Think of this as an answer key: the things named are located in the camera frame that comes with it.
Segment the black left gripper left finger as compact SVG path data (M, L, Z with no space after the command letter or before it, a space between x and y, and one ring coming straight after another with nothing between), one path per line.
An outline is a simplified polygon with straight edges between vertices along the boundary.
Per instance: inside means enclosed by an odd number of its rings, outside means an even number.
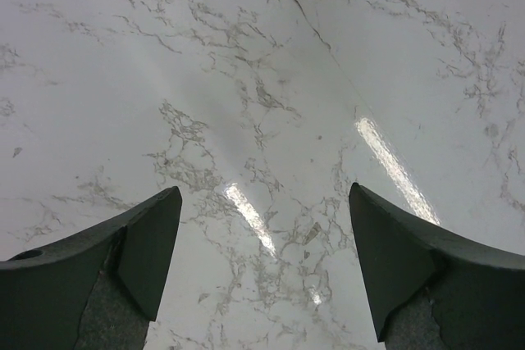
M1 264L3 349L142 349L158 316L182 197L164 189Z

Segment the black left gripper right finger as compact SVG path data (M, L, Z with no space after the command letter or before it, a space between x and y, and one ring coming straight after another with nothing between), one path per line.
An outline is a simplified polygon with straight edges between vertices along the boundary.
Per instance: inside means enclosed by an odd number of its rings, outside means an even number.
M349 192L377 340L388 349L522 349L524 257Z

